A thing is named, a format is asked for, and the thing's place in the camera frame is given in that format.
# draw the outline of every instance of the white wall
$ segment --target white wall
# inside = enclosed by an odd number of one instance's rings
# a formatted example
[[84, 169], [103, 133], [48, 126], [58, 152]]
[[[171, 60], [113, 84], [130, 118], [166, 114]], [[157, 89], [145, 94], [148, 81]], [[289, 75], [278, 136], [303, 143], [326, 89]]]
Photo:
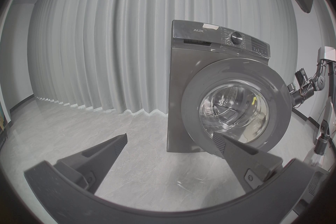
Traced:
[[0, 42], [0, 81], [7, 109], [33, 94], [27, 64], [27, 38], [34, 4], [8, 11]]

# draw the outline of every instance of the cable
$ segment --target cable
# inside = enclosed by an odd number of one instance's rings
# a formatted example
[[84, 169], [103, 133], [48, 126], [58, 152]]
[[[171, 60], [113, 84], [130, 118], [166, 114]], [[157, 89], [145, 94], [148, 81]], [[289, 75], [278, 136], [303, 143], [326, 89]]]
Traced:
[[[322, 64], [321, 65], [321, 67], [324, 67], [324, 66], [326, 66], [328, 63], [330, 63], [330, 62], [333, 62], [332, 60], [330, 60], [329, 62], [326, 62], [326, 63], [324, 63], [324, 64]], [[316, 74], [317, 74], [317, 72], [318, 72], [319, 70], [316, 70], [316, 72], [315, 72], [315, 74], [313, 75], [313, 76], [311, 76], [309, 79], [307, 79], [306, 81], [310, 81]], [[300, 95], [303, 97], [306, 93], [307, 93], [307, 91], [308, 91], [308, 88], [306, 89], [306, 92], [304, 93], [304, 94], [302, 94], [302, 92], [301, 92], [301, 90], [303, 89], [303, 87], [305, 86], [306, 84], [302, 84], [301, 86], [300, 86]]]

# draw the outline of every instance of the baseboard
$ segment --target baseboard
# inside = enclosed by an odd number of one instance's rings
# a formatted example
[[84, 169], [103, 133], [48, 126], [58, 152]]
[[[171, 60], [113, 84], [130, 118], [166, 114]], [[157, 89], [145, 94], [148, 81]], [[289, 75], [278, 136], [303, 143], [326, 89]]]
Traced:
[[308, 120], [308, 117], [306, 117], [304, 114], [302, 114], [299, 110], [297, 110], [296, 108], [292, 107], [292, 112], [296, 115], [298, 115], [300, 118], [302, 118], [304, 121]]
[[25, 102], [27, 102], [29, 99], [32, 99], [34, 97], [34, 94], [32, 94], [31, 96], [28, 96], [26, 99], [23, 99], [21, 102], [19, 102], [18, 104], [16, 104], [15, 106], [13, 106], [9, 112], [12, 113], [15, 109], [17, 109], [20, 105], [24, 104]]

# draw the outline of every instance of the button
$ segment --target button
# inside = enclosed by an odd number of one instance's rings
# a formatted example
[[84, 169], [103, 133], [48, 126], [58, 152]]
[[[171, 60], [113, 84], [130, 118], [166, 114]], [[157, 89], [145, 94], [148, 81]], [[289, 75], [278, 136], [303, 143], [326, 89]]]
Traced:
[[231, 34], [231, 41], [233, 44], [239, 45], [243, 41], [242, 35], [238, 32], [233, 32]]

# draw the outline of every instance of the vent grille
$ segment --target vent grille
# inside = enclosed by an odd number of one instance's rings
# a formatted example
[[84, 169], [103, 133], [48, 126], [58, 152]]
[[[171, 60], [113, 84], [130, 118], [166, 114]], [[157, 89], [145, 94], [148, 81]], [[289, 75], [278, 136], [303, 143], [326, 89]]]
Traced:
[[319, 184], [319, 181], [321, 179], [321, 177], [323, 176], [324, 174], [321, 173], [320, 171], [316, 171], [311, 182], [309, 183], [309, 186], [308, 186], [308, 191], [311, 195], [315, 195], [315, 190], [316, 190], [316, 187], [317, 185]]
[[124, 149], [126, 144], [127, 144], [127, 136], [124, 136], [122, 139], [120, 139], [118, 142], [115, 143], [114, 149], [116, 156], [119, 156], [119, 154]]
[[215, 142], [215, 145], [219, 149], [219, 151], [222, 154], [224, 154], [225, 142], [222, 139], [220, 139], [220, 137], [217, 134], [213, 134], [212, 140]]

